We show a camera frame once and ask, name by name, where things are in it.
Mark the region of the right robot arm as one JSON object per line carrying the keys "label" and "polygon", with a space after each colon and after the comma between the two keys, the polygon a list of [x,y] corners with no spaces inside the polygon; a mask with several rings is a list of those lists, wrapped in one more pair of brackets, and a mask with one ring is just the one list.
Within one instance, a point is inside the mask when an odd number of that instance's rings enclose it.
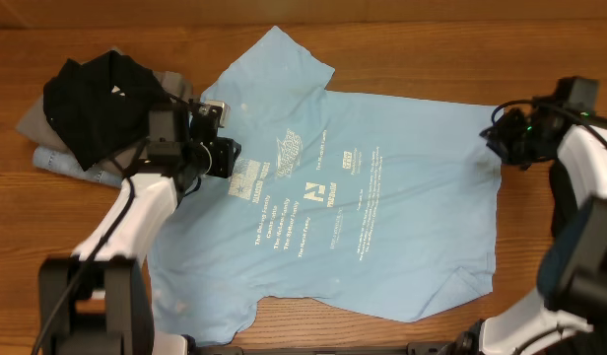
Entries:
{"label": "right robot arm", "polygon": [[536,286],[504,313],[477,321],[446,344],[410,354],[607,354],[607,118],[599,84],[562,78],[549,96],[498,106],[482,131],[507,165],[550,163],[554,243]]}

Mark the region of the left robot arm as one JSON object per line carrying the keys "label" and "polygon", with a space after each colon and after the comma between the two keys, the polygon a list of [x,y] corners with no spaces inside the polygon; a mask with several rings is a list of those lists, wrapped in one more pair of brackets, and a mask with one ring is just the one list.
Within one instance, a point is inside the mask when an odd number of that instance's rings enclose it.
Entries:
{"label": "left robot arm", "polygon": [[229,178],[241,152],[221,137],[223,102],[174,99],[148,113],[147,136],[121,168],[120,192],[72,253],[38,273],[35,354],[194,354],[195,340],[157,331],[142,267],[162,225],[204,176]]}

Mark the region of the black garment at right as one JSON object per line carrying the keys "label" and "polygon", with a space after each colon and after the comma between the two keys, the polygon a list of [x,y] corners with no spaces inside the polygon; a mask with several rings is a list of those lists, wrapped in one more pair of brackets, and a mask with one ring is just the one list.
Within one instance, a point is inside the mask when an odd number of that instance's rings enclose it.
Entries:
{"label": "black garment at right", "polygon": [[549,170],[549,184],[554,198],[551,232],[557,238],[578,210],[571,178],[559,160]]}

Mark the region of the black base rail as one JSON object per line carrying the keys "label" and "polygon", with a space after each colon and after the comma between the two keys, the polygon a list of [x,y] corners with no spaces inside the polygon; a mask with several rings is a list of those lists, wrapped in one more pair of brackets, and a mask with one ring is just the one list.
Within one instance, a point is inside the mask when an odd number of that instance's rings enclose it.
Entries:
{"label": "black base rail", "polygon": [[404,346],[243,349],[236,346],[190,346],[189,355],[458,355],[471,354],[456,342],[411,342]]}

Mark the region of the grey folded garment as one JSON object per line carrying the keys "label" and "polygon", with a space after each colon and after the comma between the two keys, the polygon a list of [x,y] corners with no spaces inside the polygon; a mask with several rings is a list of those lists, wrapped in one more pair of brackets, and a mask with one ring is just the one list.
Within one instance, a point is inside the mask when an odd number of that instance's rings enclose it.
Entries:
{"label": "grey folded garment", "polygon": [[[160,82],[162,87],[169,95],[169,99],[171,99],[173,96],[176,96],[187,100],[189,99],[189,97],[192,96],[192,84],[191,82],[186,80],[181,74],[171,71],[152,71],[156,79]],[[46,116],[43,112],[43,88],[42,95],[34,102],[32,107],[30,107],[28,111],[24,114],[24,116],[19,120],[16,129],[20,134],[40,146],[51,148],[61,153],[68,153],[75,158],[75,156],[67,148],[65,143],[62,142],[62,140],[58,137],[57,133],[50,127],[49,123],[46,121]],[[112,158],[117,159],[117,161],[120,162],[120,164],[122,165],[127,165],[128,155],[136,150],[137,144],[140,143],[140,141],[132,144],[127,149],[121,152],[111,155],[109,158],[100,161],[94,166],[101,164],[105,167],[109,167],[110,160]]]}

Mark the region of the light blue printed t-shirt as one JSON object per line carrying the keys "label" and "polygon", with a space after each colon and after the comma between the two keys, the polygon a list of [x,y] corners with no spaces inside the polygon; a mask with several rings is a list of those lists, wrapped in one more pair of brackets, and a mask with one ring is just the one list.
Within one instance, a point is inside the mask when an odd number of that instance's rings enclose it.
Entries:
{"label": "light blue printed t-shirt", "polygon": [[340,93],[333,69],[268,31],[204,93],[241,145],[148,256],[160,331],[226,344],[265,297],[415,321],[489,294],[500,161],[488,106]]}

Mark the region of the light blue folded jeans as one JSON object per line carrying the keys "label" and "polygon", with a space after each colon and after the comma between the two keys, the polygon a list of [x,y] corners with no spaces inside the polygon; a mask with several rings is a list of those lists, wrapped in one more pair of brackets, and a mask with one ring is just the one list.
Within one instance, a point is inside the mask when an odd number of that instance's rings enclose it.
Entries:
{"label": "light blue folded jeans", "polygon": [[34,150],[33,164],[36,168],[46,170],[69,178],[76,178],[115,188],[121,188],[122,177],[118,173],[93,166],[84,170],[77,160],[68,153],[61,153],[46,147],[38,146]]}

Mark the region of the black folded shirt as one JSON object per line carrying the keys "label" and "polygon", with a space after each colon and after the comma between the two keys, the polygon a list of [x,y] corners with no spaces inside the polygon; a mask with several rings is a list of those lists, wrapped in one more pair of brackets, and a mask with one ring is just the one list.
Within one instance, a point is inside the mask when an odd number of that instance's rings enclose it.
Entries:
{"label": "black folded shirt", "polygon": [[84,170],[145,138],[149,111],[168,101],[152,70],[115,50],[67,60],[43,87],[46,121]]}

